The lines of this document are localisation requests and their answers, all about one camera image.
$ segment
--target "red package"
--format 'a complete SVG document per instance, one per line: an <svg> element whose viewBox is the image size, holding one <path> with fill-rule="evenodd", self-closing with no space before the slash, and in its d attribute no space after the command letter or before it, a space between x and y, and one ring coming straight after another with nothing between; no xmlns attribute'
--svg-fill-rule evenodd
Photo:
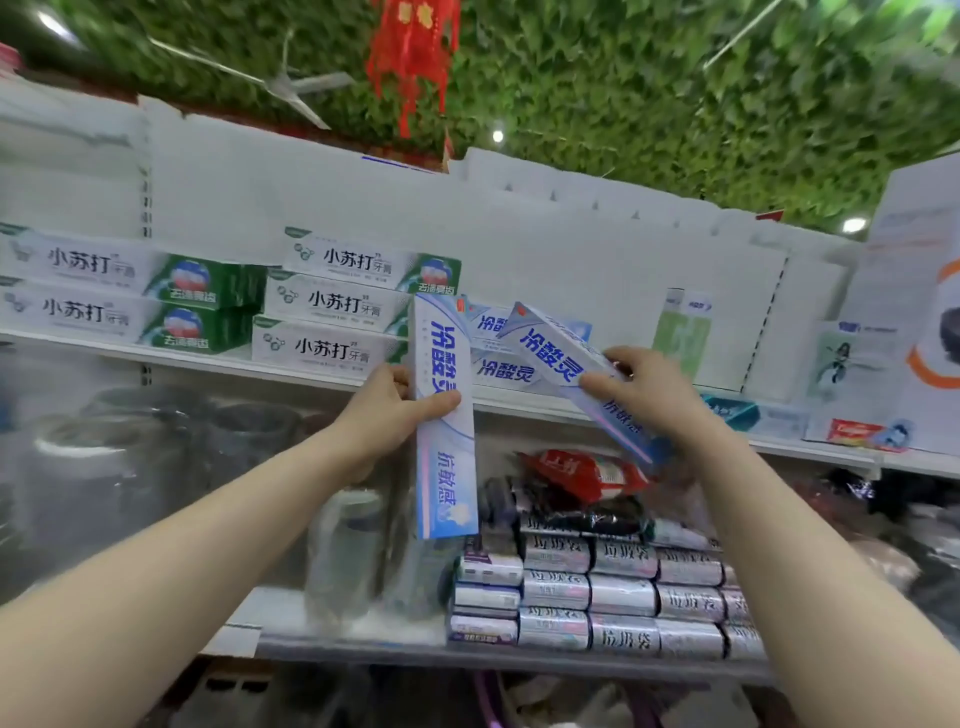
<svg viewBox="0 0 960 728"><path fill-rule="evenodd" d="M650 484L640 468L618 457L562 449L544 450L540 455L524 452L519 455L524 465L583 503L629 495Z"/></svg>

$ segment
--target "toothpaste box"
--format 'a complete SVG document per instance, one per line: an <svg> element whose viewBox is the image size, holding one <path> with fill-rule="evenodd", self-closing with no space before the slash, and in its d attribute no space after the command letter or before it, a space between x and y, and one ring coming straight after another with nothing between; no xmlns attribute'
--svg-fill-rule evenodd
<svg viewBox="0 0 960 728"><path fill-rule="evenodd" d="M267 272L263 314L406 336L411 298L413 294L402 291L272 268Z"/></svg>
<svg viewBox="0 0 960 728"><path fill-rule="evenodd" d="M250 341L252 311L123 295L100 286L0 277L0 321L15 328L160 349L219 353Z"/></svg>
<svg viewBox="0 0 960 728"><path fill-rule="evenodd" d="M253 317L252 360L264 364L363 379L383 362L399 364L406 353L398 336Z"/></svg>
<svg viewBox="0 0 960 728"><path fill-rule="evenodd" d="M783 440L802 440L810 419L802 407L735 400L704 392L700 398L724 422L737 432L748 432L756 437L777 437Z"/></svg>
<svg viewBox="0 0 960 728"><path fill-rule="evenodd" d="M566 324L517 302L497 336L543 377L553 394L566 397L607 430L644 471L651 472L669 457L664 438L647 434L614 400L595 400L580 388L583 372L626 377Z"/></svg>
<svg viewBox="0 0 960 728"><path fill-rule="evenodd" d="M152 243L36 231L0 222L0 271L30 280L112 288L208 308L259 302L264 268L163 252Z"/></svg>
<svg viewBox="0 0 960 728"><path fill-rule="evenodd" d="M553 386L536 369L528 366L508 344L497 338L510 318L510 308L480 305L462 296L457 301L457 309L467 319L474 383L532 394L554 394ZM589 339L593 328L583 321L567 322L566 325L584 341Z"/></svg>
<svg viewBox="0 0 960 728"><path fill-rule="evenodd" d="M450 389L463 399L446 417L417 427L417 533L440 539L477 533L476 457L467 323L450 296L411 303L416 399Z"/></svg>
<svg viewBox="0 0 960 728"><path fill-rule="evenodd" d="M309 276L447 295L455 295L460 283L460 261L444 255L345 242L303 228L286 228L283 245L283 267Z"/></svg>

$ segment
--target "red decoration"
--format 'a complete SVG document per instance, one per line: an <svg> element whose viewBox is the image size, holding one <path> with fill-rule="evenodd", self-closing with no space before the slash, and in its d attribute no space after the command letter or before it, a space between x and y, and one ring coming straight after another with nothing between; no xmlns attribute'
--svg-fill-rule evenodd
<svg viewBox="0 0 960 728"><path fill-rule="evenodd" d="M460 0L372 0L383 3L380 27L370 44L367 75L376 95L380 81L393 73L398 81L403 108L400 136L409 138L408 117L417 110L419 79L432 81L440 89L440 111L446 107L446 77L450 53L460 42ZM450 53L443 48L444 28L451 25Z"/></svg>

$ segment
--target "冷酸灵 toothpaste box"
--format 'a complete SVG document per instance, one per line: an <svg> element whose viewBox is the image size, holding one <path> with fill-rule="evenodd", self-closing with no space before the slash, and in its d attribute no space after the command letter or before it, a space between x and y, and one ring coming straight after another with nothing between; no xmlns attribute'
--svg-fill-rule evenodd
<svg viewBox="0 0 960 728"><path fill-rule="evenodd" d="M267 272L263 315L406 336L412 296L402 291L272 268Z"/></svg>
<svg viewBox="0 0 960 728"><path fill-rule="evenodd" d="M102 286L127 296L230 308L259 302L263 266L161 250L124 238L38 231L0 222L0 272L18 279Z"/></svg>
<svg viewBox="0 0 960 728"><path fill-rule="evenodd" d="M460 284L460 261L445 255L345 242L303 228L285 228L283 241L283 267L308 276L450 296Z"/></svg>
<svg viewBox="0 0 960 728"><path fill-rule="evenodd" d="M467 536L478 531L467 323L452 296L418 293L411 308L415 399L451 389L462 397L453 412L417 427L417 533Z"/></svg>
<svg viewBox="0 0 960 728"><path fill-rule="evenodd" d="M474 384L500 389L513 389L539 395L552 395L553 387L543 376L497 338L510 308L473 303L461 296L457 309L467 319L470 334L470 359ZM566 322L566 326L584 341L589 340L593 326L583 321Z"/></svg>
<svg viewBox="0 0 960 728"><path fill-rule="evenodd" d="M669 457L669 443L664 438L649 435L616 401L595 400L580 388L584 372L626 377L566 324L517 302L497 337L543 377L552 394L572 401L607 430L646 473Z"/></svg>
<svg viewBox="0 0 960 728"><path fill-rule="evenodd" d="M406 353L398 336L253 317L252 360L265 364L363 379L379 364L401 363Z"/></svg>

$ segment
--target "ceiling fan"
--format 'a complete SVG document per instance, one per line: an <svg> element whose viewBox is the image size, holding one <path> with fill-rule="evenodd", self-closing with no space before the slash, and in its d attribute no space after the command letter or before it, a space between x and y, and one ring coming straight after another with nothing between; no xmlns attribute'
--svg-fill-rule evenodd
<svg viewBox="0 0 960 728"><path fill-rule="evenodd" d="M230 68L229 66L223 65L222 63L219 63L214 59L202 54L184 51L180 48L170 45L169 43L164 43L162 40L157 40L152 36L148 36L148 40L150 40L154 46L166 51L167 53L180 56L188 61L203 63L211 68L216 68L224 73L229 73L232 76L246 79L252 84L257 84L266 89L266 91L272 96L275 96L281 101L285 101L321 129L328 130L329 127L326 125L323 119L317 115L317 112L306 105L306 103L300 98L300 95L305 93L330 91L334 88L342 88L344 86L352 85L356 82L350 77L349 73L345 73L343 71L327 73L323 76L310 76L305 79L291 79L290 74L287 72L287 54L290 48L290 41L293 39L295 32L296 31L293 28L287 31L287 35L283 39L283 60L281 62L280 70L273 78L270 79L258 79L256 76L252 76L249 73L244 73L236 68Z"/></svg>

